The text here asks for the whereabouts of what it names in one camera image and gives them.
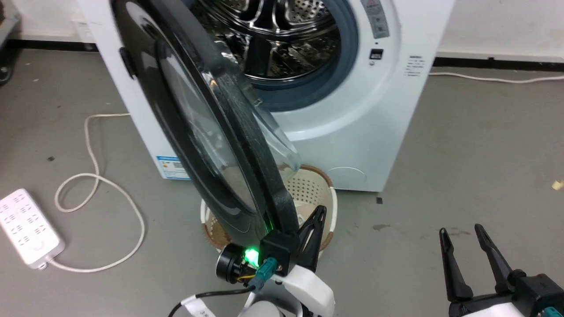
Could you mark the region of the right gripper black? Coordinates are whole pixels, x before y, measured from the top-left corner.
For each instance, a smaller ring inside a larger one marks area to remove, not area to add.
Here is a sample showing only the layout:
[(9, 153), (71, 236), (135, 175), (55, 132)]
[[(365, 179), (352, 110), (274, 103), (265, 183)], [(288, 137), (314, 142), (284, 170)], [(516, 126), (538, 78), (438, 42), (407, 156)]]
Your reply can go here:
[(473, 291), (465, 283), (455, 259), (449, 233), (446, 228), (441, 228), (439, 239), (445, 287), (451, 302), (448, 317), (564, 317), (562, 287), (544, 273), (527, 276), (521, 269), (512, 271), (483, 225), (475, 224), (474, 230), (487, 255), (497, 294), (473, 298)]

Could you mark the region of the white perforated laundry basket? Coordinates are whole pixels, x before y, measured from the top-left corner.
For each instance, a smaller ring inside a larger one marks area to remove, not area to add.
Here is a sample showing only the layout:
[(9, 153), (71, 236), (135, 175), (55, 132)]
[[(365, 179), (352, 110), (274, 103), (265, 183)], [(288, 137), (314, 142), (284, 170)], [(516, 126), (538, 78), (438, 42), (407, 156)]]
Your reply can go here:
[[(320, 246), (322, 253), (333, 239), (338, 217), (337, 193), (330, 177), (318, 168), (302, 165), (294, 177), (285, 182), (285, 187), (293, 198), (300, 226), (312, 215), (318, 205), (327, 208)], [(203, 200), (200, 204), (200, 221), (204, 237), (217, 251), (221, 251), (231, 242), (230, 237)]]

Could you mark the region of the white power strip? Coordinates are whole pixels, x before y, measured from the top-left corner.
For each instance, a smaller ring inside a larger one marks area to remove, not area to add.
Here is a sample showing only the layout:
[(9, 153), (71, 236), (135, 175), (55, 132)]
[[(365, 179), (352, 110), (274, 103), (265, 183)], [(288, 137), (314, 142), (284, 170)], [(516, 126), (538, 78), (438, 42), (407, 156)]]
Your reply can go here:
[(65, 242), (23, 188), (0, 200), (0, 227), (31, 269), (45, 269), (65, 248)]

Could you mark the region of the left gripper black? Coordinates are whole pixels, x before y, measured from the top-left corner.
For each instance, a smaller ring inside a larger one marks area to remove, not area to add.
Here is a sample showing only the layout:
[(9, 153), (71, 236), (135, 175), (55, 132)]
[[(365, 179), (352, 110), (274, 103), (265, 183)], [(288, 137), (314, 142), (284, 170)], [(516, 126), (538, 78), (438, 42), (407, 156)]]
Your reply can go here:
[(266, 259), (274, 258), (280, 267), (276, 275), (286, 277), (295, 266), (297, 253), (298, 265), (316, 271), (326, 215), (327, 208), (318, 205), (298, 232), (272, 231), (260, 241), (252, 241), (245, 245), (243, 255), (247, 267), (242, 269), (241, 275), (252, 275), (252, 271), (258, 270)]

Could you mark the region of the grey-blue rubber door gasket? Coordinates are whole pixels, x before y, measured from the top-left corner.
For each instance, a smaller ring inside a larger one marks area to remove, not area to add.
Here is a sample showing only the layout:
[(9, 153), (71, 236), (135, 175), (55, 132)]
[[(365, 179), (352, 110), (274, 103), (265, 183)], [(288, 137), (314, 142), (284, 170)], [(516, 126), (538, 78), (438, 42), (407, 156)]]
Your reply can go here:
[(289, 82), (250, 79), (271, 112), (295, 111), (311, 106), (333, 93), (351, 72), (359, 48), (359, 30), (353, 4), (357, 0), (323, 0), (340, 32), (335, 57), (312, 74)]

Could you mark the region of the small printed text sticker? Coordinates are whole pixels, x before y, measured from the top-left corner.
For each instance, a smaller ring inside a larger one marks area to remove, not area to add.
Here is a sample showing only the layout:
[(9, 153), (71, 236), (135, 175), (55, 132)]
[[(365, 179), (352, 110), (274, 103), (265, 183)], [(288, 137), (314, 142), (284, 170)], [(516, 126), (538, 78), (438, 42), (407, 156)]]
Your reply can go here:
[(411, 55), (404, 67), (404, 75), (409, 77), (420, 77), (425, 69), (425, 58), (420, 55)]

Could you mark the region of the black round washing machine door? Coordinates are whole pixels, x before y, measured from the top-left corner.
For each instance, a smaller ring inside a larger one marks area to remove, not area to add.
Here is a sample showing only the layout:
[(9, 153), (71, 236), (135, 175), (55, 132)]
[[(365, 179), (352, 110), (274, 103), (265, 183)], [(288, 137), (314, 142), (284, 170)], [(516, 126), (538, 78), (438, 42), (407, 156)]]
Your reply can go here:
[(300, 156), (227, 44), (183, 0), (111, 0), (120, 54), (206, 206), (234, 243), (299, 229), (284, 183)]

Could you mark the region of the blue energy label sticker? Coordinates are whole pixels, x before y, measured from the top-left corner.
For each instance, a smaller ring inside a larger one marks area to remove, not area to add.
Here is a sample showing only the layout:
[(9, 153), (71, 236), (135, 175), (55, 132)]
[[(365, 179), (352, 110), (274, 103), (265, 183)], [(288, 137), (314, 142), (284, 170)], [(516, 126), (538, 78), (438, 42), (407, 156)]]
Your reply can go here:
[(189, 181), (191, 178), (177, 157), (157, 156), (157, 167), (164, 179)]

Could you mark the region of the steel washing machine drum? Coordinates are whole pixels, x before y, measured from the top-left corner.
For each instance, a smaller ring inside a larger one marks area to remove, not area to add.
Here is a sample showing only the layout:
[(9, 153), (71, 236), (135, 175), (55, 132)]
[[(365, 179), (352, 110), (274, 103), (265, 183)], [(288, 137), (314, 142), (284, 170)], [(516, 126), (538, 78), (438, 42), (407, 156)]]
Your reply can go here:
[(191, 11), (255, 81), (298, 80), (328, 66), (340, 50), (323, 0), (196, 0)]

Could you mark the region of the white front-load washing machine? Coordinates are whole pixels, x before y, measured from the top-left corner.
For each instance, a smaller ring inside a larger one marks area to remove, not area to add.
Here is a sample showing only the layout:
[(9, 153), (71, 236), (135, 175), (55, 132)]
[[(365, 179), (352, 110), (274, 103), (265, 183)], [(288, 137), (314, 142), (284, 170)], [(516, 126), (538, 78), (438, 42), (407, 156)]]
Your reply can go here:
[[(120, 54), (123, 43), (111, 0), (77, 3), (156, 167), (157, 156), (178, 157)], [(385, 187), (455, 0), (381, 3), (390, 36), (380, 39), (373, 37), (361, 0), (352, 5), (359, 30), (358, 54), (351, 72), (333, 93), (300, 110), (269, 111), (296, 148), (301, 164), (326, 173), (336, 189), (380, 192)], [(384, 50), (381, 60), (369, 60), (374, 48)], [(426, 60), (420, 77), (404, 75), (411, 55)]]

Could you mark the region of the grey wheeled cart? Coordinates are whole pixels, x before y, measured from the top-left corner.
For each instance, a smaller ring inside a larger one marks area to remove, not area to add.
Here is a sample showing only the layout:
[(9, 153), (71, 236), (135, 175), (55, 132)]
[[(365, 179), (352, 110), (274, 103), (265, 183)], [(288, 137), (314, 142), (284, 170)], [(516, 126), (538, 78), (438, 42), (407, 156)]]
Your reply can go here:
[(0, 86), (8, 83), (13, 74), (13, 54), (8, 50), (8, 42), (21, 20), (11, 0), (0, 0)]

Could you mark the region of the grey instruction label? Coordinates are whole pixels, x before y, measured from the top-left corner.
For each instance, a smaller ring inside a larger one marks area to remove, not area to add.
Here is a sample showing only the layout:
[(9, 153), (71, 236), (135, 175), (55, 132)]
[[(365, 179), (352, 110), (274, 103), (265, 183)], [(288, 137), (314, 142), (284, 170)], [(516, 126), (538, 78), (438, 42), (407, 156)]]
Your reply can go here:
[(361, 0), (361, 4), (368, 16), (373, 38), (389, 37), (390, 31), (381, 0)]

